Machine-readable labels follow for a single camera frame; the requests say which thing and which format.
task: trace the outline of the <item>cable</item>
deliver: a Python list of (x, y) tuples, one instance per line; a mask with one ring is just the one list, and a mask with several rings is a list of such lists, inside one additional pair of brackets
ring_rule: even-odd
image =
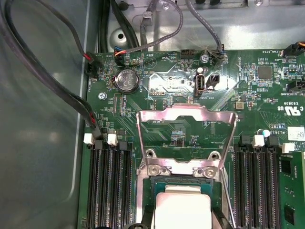
[(110, 2), (109, 0), (103, 0), (102, 7), (102, 20), (100, 26), (100, 52), (108, 52), (108, 43), (107, 43), (107, 31), (108, 31), (108, 19), (110, 11)]
[(191, 14), (210, 32), (214, 40), (216, 41), (217, 44), (217, 50), (219, 52), (222, 52), (222, 43), (217, 35), (217, 32), (215, 29), (208, 23), (198, 12), (195, 10), (194, 6), (191, 3), (191, 0), (185, 0), (185, 4)]
[(132, 49), (127, 49), (127, 50), (120, 51), (120, 52), (116, 53), (115, 56), (123, 54), (123, 53), (136, 52), (136, 51), (140, 51), (140, 50), (143, 50), (143, 49), (147, 49), (149, 47), (152, 47), (152, 46), (155, 46), (157, 44), (160, 44), (161, 42), (163, 42), (163, 41), (165, 41), (165, 40), (167, 40), (167, 39), (177, 35), (180, 32), (180, 30), (182, 28), (182, 25), (183, 25), (183, 12), (182, 12), (182, 10), (179, 8), (179, 6), (176, 3), (172, 2), (172, 0), (163, 0), (163, 1), (165, 1), (165, 2), (169, 3), (170, 5), (172, 5), (178, 11), (178, 13), (179, 13), (180, 22), (179, 22), (179, 25), (178, 25), (178, 28), (176, 29), (176, 31), (171, 33), (171, 34), (169, 34), (169, 35), (166, 35), (166, 36), (164, 36), (162, 38), (159, 38), (158, 40), (156, 40), (154, 42), (151, 42), (149, 44), (145, 44), (145, 45), (142, 45), (142, 46), (137, 47), (137, 48), (132, 48)]
[(55, 8), (53, 8), (51, 5), (41, 1), (41, 0), (36, 0), (37, 2), (39, 2), (41, 5), (43, 5), (45, 8), (47, 8), (52, 14), (54, 14), (55, 17), (57, 17), (59, 20), (61, 20), (66, 26), (68, 26), (68, 28), (70, 29), (73, 38), (75, 40), (75, 43), (77, 45), (78, 50), (80, 51), (81, 55), (83, 57), (85, 57), (87, 60), (90, 60), (90, 57), (88, 55), (86, 55), (84, 49), (81, 46), (81, 41), (80, 38), (77, 34), (76, 29), (74, 28), (74, 26), (71, 24), (71, 22), (69, 22), (69, 20), (64, 17), (61, 13), (59, 13)]
[(4, 40), (11, 48), (13, 53), (19, 58), (19, 60), (25, 65), (25, 67), (45, 86), (47, 86), (52, 92), (58, 95), (63, 101), (73, 107), (78, 113), (80, 113), (85, 119), (86, 123), (91, 127), (94, 137), (101, 137), (101, 131), (96, 122), (95, 114), (92, 111), (91, 106), (78, 95), (69, 92), (64, 86), (56, 81), (50, 73), (42, 66), (32, 51), (28, 48), (24, 40), (18, 34), (15, 26), (12, 23), (10, 10), (14, 0), (8, 0), (5, 5), (5, 15), (12, 25), (11, 30), (6, 18), (2, 13), (2, 7), (0, 3), (0, 32), (3, 35)]
[(120, 10), (118, 4), (115, 0), (110, 0), (113, 13), (115, 15), (115, 18), (118, 20), (118, 23), (125, 34), (126, 40), (128, 42), (129, 47), (136, 48), (139, 47), (139, 41), (137, 38), (137, 35), (135, 34), (135, 31), (129, 21), (126, 19), (122, 11)]
[[(158, 0), (152, 0), (149, 6), (147, 7), (147, 12), (153, 12), (156, 8)], [(146, 24), (147, 21), (150, 19), (148, 18), (143, 18), (141, 25), (140, 25), (140, 40), (141, 40), (141, 45), (146, 45), (147, 44), (147, 38), (146, 38)]]

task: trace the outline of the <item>usb port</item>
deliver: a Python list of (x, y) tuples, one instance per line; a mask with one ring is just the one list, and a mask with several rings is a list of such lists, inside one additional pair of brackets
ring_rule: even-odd
[(204, 76), (202, 74), (196, 75), (196, 89), (199, 92), (204, 90)]

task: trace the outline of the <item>capacitor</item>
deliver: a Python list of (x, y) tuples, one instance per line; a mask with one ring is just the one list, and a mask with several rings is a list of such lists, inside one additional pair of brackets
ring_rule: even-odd
[(258, 135), (263, 135), (264, 137), (269, 137), (271, 135), (270, 130), (259, 129), (257, 131)]
[(197, 73), (202, 74), (203, 73), (203, 68), (202, 67), (197, 68)]
[(140, 78), (135, 71), (126, 69), (119, 72), (113, 83), (123, 94), (131, 94), (139, 88)]
[(263, 130), (262, 134), (264, 137), (269, 137), (271, 132), (269, 130)]

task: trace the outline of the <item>gray cable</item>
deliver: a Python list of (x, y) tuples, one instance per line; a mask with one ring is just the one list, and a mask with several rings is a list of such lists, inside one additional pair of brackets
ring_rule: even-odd
[[(147, 7), (147, 12), (153, 12), (156, 8), (158, 0), (152, 0), (149, 6)], [(141, 39), (141, 45), (147, 44), (147, 38), (146, 38), (146, 25), (147, 21), (149, 21), (148, 18), (143, 18), (141, 25), (140, 25), (140, 39)]]
[(219, 52), (222, 52), (222, 43), (217, 35), (217, 32), (215, 29), (208, 23), (198, 12), (195, 10), (194, 6), (191, 3), (191, 0), (185, 0), (185, 4), (189, 11), (192, 13), (192, 15), (210, 32), (214, 40), (217, 44), (217, 50)]
[(136, 52), (136, 51), (140, 51), (140, 50), (147, 49), (149, 47), (155, 46), (155, 45), (160, 44), (161, 42), (163, 42), (163, 41), (165, 41), (167, 39), (170, 39), (171, 37), (177, 35), (180, 32), (180, 30), (182, 28), (182, 25), (183, 25), (183, 13), (182, 13), (182, 10), (179, 8), (179, 6), (176, 3), (172, 2), (172, 0), (163, 0), (163, 1), (165, 1), (165, 2), (169, 3), (170, 5), (172, 5), (178, 11), (178, 13), (179, 13), (180, 22), (179, 22), (177, 30), (175, 32), (173, 32), (173, 33), (171, 33), (169, 35), (166, 35), (166, 36), (164, 36), (164, 37), (162, 37), (162, 38), (160, 38), (160, 39), (158, 39), (158, 40), (156, 40), (154, 42), (151, 42), (149, 44), (145, 44), (145, 45), (142, 45), (140, 47), (133, 48), (133, 49), (127, 49), (126, 53), (127, 52)]

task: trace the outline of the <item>ram slot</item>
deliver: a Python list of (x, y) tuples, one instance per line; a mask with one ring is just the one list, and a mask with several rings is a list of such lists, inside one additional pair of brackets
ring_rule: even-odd
[(274, 174), (274, 206), (275, 206), (275, 228), (281, 229), (281, 208), (280, 208), (280, 192), (279, 192), (279, 155), (275, 152), (272, 158), (273, 174)]
[(265, 153), (266, 163), (266, 202), (267, 202), (267, 225), (268, 228), (275, 227), (275, 196), (274, 196), (274, 171), (273, 171), (273, 155), (269, 152)]
[(266, 164), (265, 153), (258, 149), (259, 173), (260, 173), (260, 209), (261, 209), (261, 227), (267, 228), (267, 209), (266, 209)]
[(234, 213), (235, 213), (235, 222), (239, 227), (241, 226), (241, 206), (240, 206), (240, 160), (239, 154), (234, 147)]
[(103, 150), (100, 155), (100, 168), (99, 168), (99, 212), (98, 212), (98, 224), (99, 227), (105, 225), (106, 221), (106, 206), (107, 206), (107, 184), (108, 184), (108, 169), (109, 169), (109, 152)]
[(97, 194), (97, 173), (98, 173), (99, 154), (92, 150), (89, 168), (89, 187), (88, 187), (88, 208), (87, 208), (87, 227), (96, 227), (96, 194)]
[(241, 217), (241, 227), (245, 227), (246, 224), (246, 195), (245, 195), (245, 186), (246, 186), (246, 173), (245, 173), (245, 154), (244, 152), (238, 152), (240, 167), (239, 167), (239, 176), (240, 176), (240, 217)]
[(111, 168), (111, 190), (110, 190), (110, 215), (109, 225), (112, 229), (117, 229), (117, 209), (118, 209), (118, 189), (119, 189), (119, 166), (120, 156), (118, 151), (112, 151), (112, 168)]
[(259, 189), (259, 170), (258, 170), (258, 153), (252, 153), (253, 168), (253, 227), (259, 227), (260, 222), (260, 189)]
[(254, 186), (253, 186), (253, 157), (252, 153), (246, 152), (246, 168), (247, 168), (247, 208), (248, 208), (248, 226), (254, 226)]
[(111, 209), (111, 197), (112, 197), (112, 155), (113, 151), (108, 150), (108, 169), (107, 169), (107, 196), (106, 196), (106, 206), (105, 206), (105, 226), (110, 227), (110, 209)]
[(122, 228), (130, 222), (130, 201), (131, 201), (131, 177), (132, 177), (132, 154), (124, 152), (122, 182)]

